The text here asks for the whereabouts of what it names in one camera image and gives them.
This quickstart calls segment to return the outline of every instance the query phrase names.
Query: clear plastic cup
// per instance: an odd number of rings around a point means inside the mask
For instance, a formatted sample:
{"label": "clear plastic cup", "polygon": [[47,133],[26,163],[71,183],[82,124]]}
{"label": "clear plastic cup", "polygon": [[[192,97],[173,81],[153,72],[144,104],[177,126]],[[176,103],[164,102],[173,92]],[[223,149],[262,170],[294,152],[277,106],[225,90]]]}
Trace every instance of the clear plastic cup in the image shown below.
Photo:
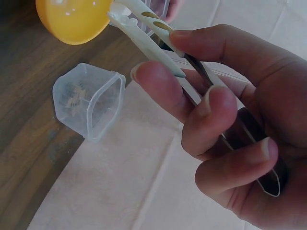
{"label": "clear plastic cup", "polygon": [[57,79],[57,119],[85,139],[98,142],[115,122],[123,103],[123,75],[81,63]]}

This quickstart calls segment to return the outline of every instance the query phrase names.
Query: white paper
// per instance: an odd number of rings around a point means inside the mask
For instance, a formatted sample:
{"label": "white paper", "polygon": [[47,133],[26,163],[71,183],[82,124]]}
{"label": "white paper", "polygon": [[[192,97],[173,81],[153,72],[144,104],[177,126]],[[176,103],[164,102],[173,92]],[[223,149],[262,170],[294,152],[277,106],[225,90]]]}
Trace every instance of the white paper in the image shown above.
{"label": "white paper", "polygon": [[182,125],[132,82],[116,124],[85,141],[28,230],[255,230],[203,195]]}

